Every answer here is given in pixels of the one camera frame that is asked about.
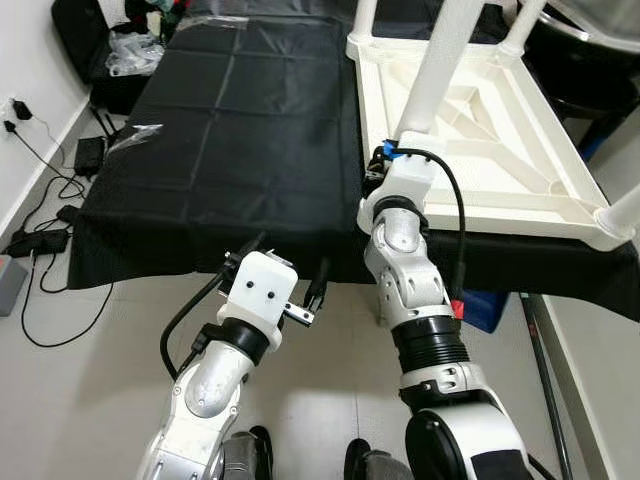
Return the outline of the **white plastic children table top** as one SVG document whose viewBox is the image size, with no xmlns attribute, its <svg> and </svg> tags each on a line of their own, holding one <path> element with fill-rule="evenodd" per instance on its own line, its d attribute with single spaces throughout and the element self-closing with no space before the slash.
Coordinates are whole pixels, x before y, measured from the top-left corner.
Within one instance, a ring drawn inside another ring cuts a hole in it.
<svg viewBox="0 0 640 480">
<path fill-rule="evenodd" d="M 498 45 L 466 47 L 430 134 L 394 138 L 426 46 L 348 37 L 364 155 L 387 142 L 434 155 L 424 214 L 433 228 L 571 239 L 602 251 L 594 212 L 622 196 L 600 189 L 524 61 Z"/>
</svg>

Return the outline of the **dark left robot foot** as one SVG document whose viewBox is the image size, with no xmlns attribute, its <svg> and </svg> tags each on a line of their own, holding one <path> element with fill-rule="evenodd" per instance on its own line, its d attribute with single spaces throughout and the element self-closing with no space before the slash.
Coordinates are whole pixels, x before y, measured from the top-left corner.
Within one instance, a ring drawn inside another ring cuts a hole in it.
<svg viewBox="0 0 640 480">
<path fill-rule="evenodd" d="M 236 431 L 224 440 L 218 480 L 273 480 L 273 445 L 265 426 Z"/>
</svg>

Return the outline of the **dark robot foot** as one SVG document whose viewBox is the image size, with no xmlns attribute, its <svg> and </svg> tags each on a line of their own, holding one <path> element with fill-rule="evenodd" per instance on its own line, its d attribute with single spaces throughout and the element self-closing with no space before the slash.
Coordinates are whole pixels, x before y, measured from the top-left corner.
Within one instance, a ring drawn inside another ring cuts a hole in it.
<svg viewBox="0 0 640 480">
<path fill-rule="evenodd" d="M 413 480 L 411 468 L 385 451 L 375 451 L 365 439 L 349 442 L 343 480 Z"/>
<path fill-rule="evenodd" d="M 265 426 L 236 431 L 224 440 L 218 480 L 273 480 L 273 445 Z"/>
</svg>

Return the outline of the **small clear plastic bag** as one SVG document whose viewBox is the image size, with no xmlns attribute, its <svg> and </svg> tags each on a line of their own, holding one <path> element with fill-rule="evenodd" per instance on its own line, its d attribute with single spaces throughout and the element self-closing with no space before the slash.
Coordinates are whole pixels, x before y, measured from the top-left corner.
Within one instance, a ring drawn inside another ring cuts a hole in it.
<svg viewBox="0 0 640 480">
<path fill-rule="evenodd" d="M 127 148 L 146 145 L 147 142 L 154 141 L 163 131 L 164 124 L 128 125 L 110 143 L 106 154 L 113 155 Z"/>
</svg>

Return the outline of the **dark right robot foot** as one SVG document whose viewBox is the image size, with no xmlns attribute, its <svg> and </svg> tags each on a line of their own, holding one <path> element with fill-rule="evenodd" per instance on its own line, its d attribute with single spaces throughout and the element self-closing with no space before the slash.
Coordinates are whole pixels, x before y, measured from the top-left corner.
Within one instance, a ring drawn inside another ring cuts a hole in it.
<svg viewBox="0 0 640 480">
<path fill-rule="evenodd" d="M 375 451 L 365 439 L 349 442 L 343 480 L 413 480 L 411 468 L 385 451 Z"/>
</svg>

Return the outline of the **blue plastic dustpan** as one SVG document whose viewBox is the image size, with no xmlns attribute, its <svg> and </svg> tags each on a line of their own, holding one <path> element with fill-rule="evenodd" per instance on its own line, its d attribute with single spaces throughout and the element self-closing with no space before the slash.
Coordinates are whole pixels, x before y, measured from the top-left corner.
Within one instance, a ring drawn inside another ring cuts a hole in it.
<svg viewBox="0 0 640 480">
<path fill-rule="evenodd" d="M 503 319 L 509 292 L 463 291 L 463 321 L 480 332 L 493 334 Z"/>
</svg>

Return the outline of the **black power adapter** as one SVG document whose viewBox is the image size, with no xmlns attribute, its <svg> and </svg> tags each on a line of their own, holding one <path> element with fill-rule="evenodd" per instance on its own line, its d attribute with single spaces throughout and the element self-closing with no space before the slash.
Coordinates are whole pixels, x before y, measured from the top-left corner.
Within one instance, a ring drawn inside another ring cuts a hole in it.
<svg viewBox="0 0 640 480">
<path fill-rule="evenodd" d="M 77 141 L 73 172 L 78 177 L 92 178 L 100 173 L 108 151 L 108 137 L 97 136 Z"/>
</svg>

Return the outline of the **black power strip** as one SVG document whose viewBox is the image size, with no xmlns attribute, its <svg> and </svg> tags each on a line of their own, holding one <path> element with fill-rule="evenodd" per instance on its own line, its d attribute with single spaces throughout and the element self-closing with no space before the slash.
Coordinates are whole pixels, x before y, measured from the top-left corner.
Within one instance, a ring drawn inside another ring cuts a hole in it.
<svg viewBox="0 0 640 480">
<path fill-rule="evenodd" d="M 37 230 L 37 232 L 15 232 L 12 241 L 5 248 L 6 255 L 14 259 L 28 256 L 46 255 L 46 253 L 61 253 L 67 250 L 70 241 L 68 229 Z"/>
</svg>

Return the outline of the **flat clear plastic bag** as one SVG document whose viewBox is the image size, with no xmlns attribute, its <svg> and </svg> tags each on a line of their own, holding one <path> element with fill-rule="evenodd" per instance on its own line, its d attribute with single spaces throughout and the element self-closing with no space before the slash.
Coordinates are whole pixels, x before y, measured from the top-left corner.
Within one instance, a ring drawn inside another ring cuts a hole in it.
<svg viewBox="0 0 640 480">
<path fill-rule="evenodd" d="M 224 29 L 244 29 L 250 19 L 242 15 L 189 15 L 179 23 L 178 29 L 195 28 L 197 26 Z"/>
</svg>

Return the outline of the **black metal basin stand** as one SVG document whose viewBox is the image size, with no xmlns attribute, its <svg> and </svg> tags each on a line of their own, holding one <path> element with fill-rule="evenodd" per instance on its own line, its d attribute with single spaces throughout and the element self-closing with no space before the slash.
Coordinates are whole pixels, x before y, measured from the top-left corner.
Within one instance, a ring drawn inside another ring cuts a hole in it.
<svg viewBox="0 0 640 480">
<path fill-rule="evenodd" d="M 553 99 L 553 110 L 559 119 L 588 120 L 588 129 L 576 143 L 576 150 L 585 163 L 600 146 L 621 127 L 628 115 L 640 104 L 640 96 L 609 96 L 603 99 Z"/>
</svg>

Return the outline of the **crumpled clear plastic bag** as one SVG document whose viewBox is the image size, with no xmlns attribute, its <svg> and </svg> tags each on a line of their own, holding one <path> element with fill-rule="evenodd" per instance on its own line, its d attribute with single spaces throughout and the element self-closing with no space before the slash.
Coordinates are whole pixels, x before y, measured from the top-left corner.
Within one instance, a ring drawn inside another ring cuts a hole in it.
<svg viewBox="0 0 640 480">
<path fill-rule="evenodd" d="M 151 76 L 163 60 L 165 47 L 150 33 L 111 32 L 105 61 L 111 77 Z"/>
</svg>

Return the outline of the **black round basin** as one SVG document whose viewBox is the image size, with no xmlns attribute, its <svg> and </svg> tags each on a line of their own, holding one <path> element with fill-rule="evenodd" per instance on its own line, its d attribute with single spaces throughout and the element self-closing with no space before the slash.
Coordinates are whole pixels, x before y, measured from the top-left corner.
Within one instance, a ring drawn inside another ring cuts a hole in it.
<svg viewBox="0 0 640 480">
<path fill-rule="evenodd" d="M 564 19 L 545 5 L 527 38 L 525 61 L 553 99 L 603 99 L 635 93 L 640 96 L 640 54 L 579 40 L 549 26 L 549 17 Z"/>
</svg>

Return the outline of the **grey box orange label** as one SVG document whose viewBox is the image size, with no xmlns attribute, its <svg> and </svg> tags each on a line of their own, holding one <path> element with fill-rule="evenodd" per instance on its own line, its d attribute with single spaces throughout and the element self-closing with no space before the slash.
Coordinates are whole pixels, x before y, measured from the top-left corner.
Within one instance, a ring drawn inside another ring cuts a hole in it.
<svg viewBox="0 0 640 480">
<path fill-rule="evenodd" d="M 12 314 L 29 269 L 14 257 L 0 253 L 0 317 Z"/>
</svg>

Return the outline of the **long black pole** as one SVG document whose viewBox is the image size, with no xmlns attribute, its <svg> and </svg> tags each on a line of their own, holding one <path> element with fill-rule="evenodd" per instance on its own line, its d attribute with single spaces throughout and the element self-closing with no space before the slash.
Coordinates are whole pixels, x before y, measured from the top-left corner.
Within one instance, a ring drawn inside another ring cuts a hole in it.
<svg viewBox="0 0 640 480">
<path fill-rule="evenodd" d="M 538 366 L 541 389 L 543 389 L 544 401 L 547 404 L 550 431 L 552 431 L 553 442 L 556 445 L 557 463 L 559 470 L 561 470 L 561 477 L 562 480 L 573 480 L 570 453 L 568 453 L 567 440 L 564 438 L 561 415 L 559 415 L 556 403 L 556 393 L 554 393 L 547 352 L 545 352 L 543 340 L 541 340 L 538 329 L 538 316 L 536 316 L 534 302 L 532 302 L 530 294 L 527 293 L 518 293 L 518 298 L 520 298 L 522 311 L 524 311 L 532 353 L 534 353 L 536 366 Z"/>
</svg>

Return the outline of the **clear plastic storage box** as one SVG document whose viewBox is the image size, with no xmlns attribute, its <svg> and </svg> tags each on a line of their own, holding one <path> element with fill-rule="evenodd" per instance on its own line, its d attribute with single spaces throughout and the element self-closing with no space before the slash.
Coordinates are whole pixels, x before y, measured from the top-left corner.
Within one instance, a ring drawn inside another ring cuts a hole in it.
<svg viewBox="0 0 640 480">
<path fill-rule="evenodd" d="M 607 49 L 640 54 L 640 0 L 547 0 L 549 26 Z"/>
</svg>

